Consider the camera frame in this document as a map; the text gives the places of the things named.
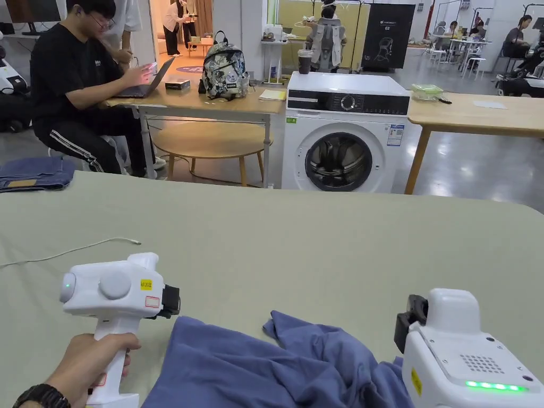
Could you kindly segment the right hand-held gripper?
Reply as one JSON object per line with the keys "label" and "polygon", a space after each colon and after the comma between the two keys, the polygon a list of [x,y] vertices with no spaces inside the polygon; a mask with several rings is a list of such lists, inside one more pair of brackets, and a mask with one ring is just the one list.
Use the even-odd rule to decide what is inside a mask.
{"label": "right hand-held gripper", "polygon": [[394,342],[414,407],[543,407],[543,384],[481,330],[479,303],[468,291],[409,295]]}

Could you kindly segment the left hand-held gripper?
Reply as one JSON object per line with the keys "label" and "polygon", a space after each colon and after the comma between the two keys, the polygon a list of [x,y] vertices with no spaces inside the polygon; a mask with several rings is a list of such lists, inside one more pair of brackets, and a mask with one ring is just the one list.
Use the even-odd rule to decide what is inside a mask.
{"label": "left hand-held gripper", "polygon": [[64,275],[60,301],[73,316],[97,319],[94,338],[137,334],[142,319],[171,318],[180,313],[180,290],[165,284],[152,252],[126,260],[74,266]]}

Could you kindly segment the person's left hand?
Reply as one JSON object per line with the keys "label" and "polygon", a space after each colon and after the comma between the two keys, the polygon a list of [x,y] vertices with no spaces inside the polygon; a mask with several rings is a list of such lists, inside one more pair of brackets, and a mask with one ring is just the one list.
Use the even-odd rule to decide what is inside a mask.
{"label": "person's left hand", "polygon": [[60,391],[72,407],[84,407],[88,390],[98,384],[118,352],[123,353],[122,378],[128,375],[131,350],[141,347],[134,334],[109,334],[100,340],[92,334],[73,337],[61,359],[46,383]]}

